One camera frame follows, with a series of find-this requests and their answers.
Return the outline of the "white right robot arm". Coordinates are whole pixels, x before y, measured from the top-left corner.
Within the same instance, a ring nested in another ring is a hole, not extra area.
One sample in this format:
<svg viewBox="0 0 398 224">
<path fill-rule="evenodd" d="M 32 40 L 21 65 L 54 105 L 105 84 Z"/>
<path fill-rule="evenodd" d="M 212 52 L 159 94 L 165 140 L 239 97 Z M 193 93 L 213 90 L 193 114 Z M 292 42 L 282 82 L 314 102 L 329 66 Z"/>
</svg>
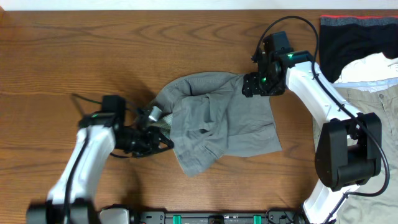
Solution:
<svg viewBox="0 0 398 224">
<path fill-rule="evenodd" d="M 315 153 L 318 182 L 295 222 L 331 223 L 345 200 L 380 174 L 381 121 L 375 113 L 364 114 L 347 102 L 306 50 L 260 50 L 252 60 L 258 71 L 244 76 L 243 95 L 281 95 L 290 90 L 321 129 Z"/>
</svg>

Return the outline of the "grey shorts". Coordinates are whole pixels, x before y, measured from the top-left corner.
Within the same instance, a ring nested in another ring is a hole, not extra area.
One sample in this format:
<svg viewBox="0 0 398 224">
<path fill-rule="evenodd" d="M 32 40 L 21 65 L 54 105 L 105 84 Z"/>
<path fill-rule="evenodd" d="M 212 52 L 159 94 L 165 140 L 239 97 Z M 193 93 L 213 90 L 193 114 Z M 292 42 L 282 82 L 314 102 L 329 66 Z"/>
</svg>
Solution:
<svg viewBox="0 0 398 224">
<path fill-rule="evenodd" d="M 243 85 L 243 75 L 195 73 L 170 82 L 152 100 L 165 115 L 160 123 L 187 176 L 204 172 L 222 156 L 281 151 L 270 98 L 247 98 Z"/>
</svg>

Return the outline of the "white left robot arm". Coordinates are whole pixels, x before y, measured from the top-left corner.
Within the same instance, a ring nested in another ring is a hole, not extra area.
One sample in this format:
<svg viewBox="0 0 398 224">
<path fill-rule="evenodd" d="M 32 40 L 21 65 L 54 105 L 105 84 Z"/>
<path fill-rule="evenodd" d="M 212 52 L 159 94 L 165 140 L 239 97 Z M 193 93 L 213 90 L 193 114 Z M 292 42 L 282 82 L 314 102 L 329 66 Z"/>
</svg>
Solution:
<svg viewBox="0 0 398 224">
<path fill-rule="evenodd" d="M 153 108 L 144 113 L 144 130 L 125 126 L 124 106 L 102 107 L 80 120 L 75 148 L 58 182 L 44 203 L 32 203 L 27 223 L 141 223 L 141 215 L 123 205 L 102 211 L 93 200 L 108 157 L 115 149 L 132 157 L 151 156 L 173 148 L 157 126 L 162 112 Z"/>
</svg>

